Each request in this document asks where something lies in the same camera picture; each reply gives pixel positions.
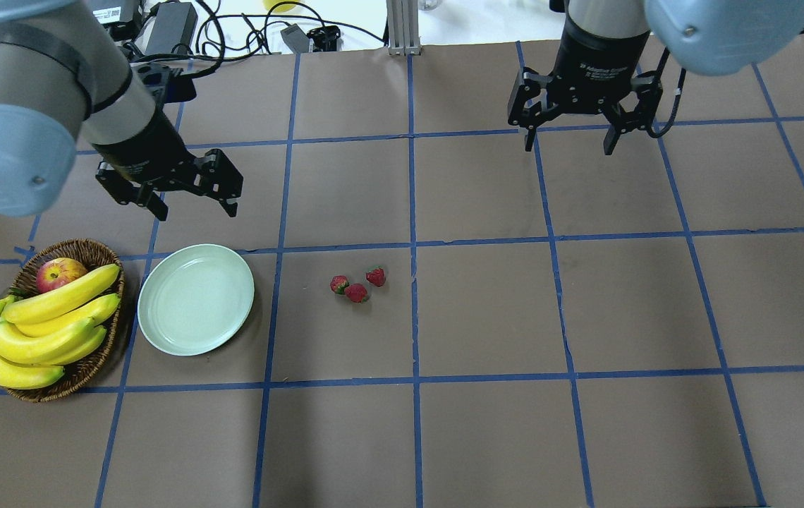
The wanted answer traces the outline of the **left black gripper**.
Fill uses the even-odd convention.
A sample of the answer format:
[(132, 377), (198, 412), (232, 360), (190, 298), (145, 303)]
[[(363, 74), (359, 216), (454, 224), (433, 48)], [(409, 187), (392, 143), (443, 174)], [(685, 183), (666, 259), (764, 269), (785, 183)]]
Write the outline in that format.
[(189, 192), (216, 200), (228, 217), (238, 214), (243, 176), (219, 148), (190, 154), (173, 123), (159, 108), (137, 133), (119, 141), (92, 139), (105, 165), (95, 178), (119, 205), (137, 205), (164, 222), (168, 206), (158, 192)]

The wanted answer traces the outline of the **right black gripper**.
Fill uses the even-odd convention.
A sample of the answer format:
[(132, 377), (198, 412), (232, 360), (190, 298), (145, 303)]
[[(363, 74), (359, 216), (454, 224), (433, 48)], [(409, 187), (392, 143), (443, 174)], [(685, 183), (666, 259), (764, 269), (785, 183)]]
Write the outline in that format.
[(553, 70), (524, 67), (515, 78), (506, 122), (523, 134), (532, 152), (537, 128), (564, 114), (599, 115), (609, 122), (603, 154), (614, 153), (619, 138), (642, 130), (659, 138), (654, 114), (663, 96), (660, 75), (636, 74), (650, 27), (644, 18), (567, 18)]

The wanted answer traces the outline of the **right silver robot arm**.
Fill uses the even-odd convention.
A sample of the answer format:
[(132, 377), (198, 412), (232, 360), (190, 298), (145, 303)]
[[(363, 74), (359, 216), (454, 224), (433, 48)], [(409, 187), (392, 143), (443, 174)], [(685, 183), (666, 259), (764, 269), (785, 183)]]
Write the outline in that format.
[(610, 155), (622, 135), (662, 138), (686, 74), (728, 76), (766, 61), (804, 33), (804, 1), (552, 1), (564, 15), (553, 70), (522, 68), (508, 124), (531, 151), (537, 129), (563, 115), (604, 116)]

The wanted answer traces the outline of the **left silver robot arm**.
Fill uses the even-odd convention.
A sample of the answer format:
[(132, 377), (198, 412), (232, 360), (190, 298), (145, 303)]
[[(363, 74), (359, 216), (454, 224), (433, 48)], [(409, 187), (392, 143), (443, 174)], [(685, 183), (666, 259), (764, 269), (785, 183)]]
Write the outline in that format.
[(195, 81), (163, 56), (131, 63), (82, 1), (0, 1), (0, 215), (47, 211), (83, 139), (99, 185), (159, 221), (162, 193), (187, 192), (235, 217), (243, 177), (221, 149), (190, 153), (163, 106), (195, 99)]

